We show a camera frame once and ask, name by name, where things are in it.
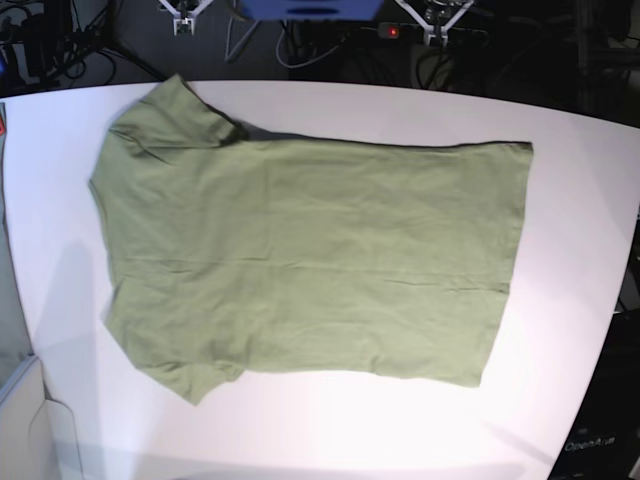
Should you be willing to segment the green T-shirt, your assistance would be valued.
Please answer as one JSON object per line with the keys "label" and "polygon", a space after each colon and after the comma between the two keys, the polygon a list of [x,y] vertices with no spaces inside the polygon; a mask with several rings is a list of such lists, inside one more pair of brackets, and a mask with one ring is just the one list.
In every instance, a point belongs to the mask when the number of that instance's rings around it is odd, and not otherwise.
{"label": "green T-shirt", "polygon": [[193,404],[248,371],[476,387],[533,157],[254,132],[173,77],[110,125],[90,179],[107,329]]}

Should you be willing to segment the black power strip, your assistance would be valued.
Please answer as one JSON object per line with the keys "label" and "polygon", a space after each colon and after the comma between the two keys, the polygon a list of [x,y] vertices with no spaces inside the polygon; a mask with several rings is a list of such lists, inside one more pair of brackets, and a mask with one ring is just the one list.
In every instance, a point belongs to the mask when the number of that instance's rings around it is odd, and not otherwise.
{"label": "black power strip", "polygon": [[463,33],[485,34],[484,30],[457,27],[453,24],[430,25],[383,22],[378,25],[377,33],[381,39],[421,40],[429,47],[446,47],[452,41],[458,41]]}

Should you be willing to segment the blue box overhead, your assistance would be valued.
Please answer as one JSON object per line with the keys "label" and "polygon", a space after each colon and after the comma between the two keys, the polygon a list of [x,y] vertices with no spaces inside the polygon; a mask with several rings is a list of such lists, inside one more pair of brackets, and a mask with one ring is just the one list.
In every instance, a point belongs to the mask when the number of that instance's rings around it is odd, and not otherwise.
{"label": "blue box overhead", "polygon": [[240,6],[243,13],[260,21],[366,21],[375,17],[383,3],[383,0],[243,0]]}

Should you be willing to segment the black OpenArm base box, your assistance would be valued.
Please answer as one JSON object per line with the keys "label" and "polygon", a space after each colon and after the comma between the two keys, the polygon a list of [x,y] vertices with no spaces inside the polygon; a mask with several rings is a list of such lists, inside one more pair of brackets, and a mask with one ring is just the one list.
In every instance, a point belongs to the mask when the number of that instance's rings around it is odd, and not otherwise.
{"label": "black OpenArm base box", "polygon": [[639,314],[613,316],[551,479],[630,479],[639,460]]}

